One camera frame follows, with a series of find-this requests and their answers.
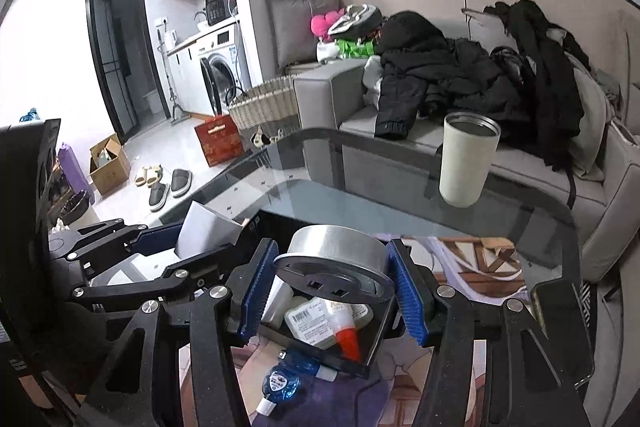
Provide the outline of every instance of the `black jacket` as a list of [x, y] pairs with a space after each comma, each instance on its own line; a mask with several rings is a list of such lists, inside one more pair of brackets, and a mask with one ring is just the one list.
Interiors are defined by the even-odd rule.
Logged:
[[382, 27], [375, 135], [404, 139], [421, 116], [442, 121], [453, 110], [494, 119], [507, 142], [531, 142], [535, 129], [522, 94], [478, 42], [451, 41], [415, 12], [400, 12]]
[[485, 12], [496, 14], [505, 29], [516, 39], [521, 55], [536, 63], [535, 123], [538, 131], [538, 155], [555, 169], [570, 169], [569, 141], [580, 133], [584, 116], [575, 84], [574, 67], [566, 58], [568, 51], [589, 68], [589, 57], [574, 36], [567, 32], [562, 45], [546, 36], [550, 28], [559, 28], [546, 20], [542, 10], [530, 0], [512, 6], [498, 2]]

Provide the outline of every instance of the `kitchen counter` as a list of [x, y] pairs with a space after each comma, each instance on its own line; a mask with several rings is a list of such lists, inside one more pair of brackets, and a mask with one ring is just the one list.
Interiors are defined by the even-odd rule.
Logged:
[[[240, 16], [236, 15], [236, 19], [235, 20], [239, 21], [240, 20]], [[174, 48], [171, 48], [169, 51], [166, 52], [167, 57], [170, 57], [171, 55], [176, 54], [177, 52], [179, 52], [180, 50], [183, 50], [184, 48], [188, 48], [195, 41], [197, 41], [198, 39], [201, 39], [201, 38], [209, 35], [211, 32], [219, 30], [220, 28], [224, 28], [225, 26], [231, 26], [234, 22], [235, 22], [234, 18], [233, 17], [229, 17], [228, 19], [220, 21], [219, 23], [216, 23], [213, 26], [209, 26], [204, 31], [196, 33], [195, 35], [189, 37], [188, 39], [184, 39], [179, 44], [176, 44]]]

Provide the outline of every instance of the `wicker basket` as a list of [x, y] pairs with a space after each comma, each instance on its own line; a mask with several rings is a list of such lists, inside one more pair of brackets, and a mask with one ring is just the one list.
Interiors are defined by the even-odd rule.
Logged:
[[240, 131], [298, 115], [295, 75], [279, 76], [236, 96], [229, 115]]

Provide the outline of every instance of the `pink plush toy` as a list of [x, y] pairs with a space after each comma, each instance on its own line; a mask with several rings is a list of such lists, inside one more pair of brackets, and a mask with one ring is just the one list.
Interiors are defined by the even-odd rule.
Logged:
[[320, 37], [322, 42], [331, 42], [334, 39], [328, 35], [329, 28], [344, 15], [344, 8], [339, 12], [328, 12], [324, 15], [314, 15], [311, 17], [311, 32], [316, 37]]

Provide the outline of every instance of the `red gift box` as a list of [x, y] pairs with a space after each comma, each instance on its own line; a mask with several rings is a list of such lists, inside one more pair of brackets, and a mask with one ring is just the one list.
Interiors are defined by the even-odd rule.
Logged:
[[209, 167], [237, 158], [244, 152], [238, 127], [228, 114], [214, 116], [195, 127]]

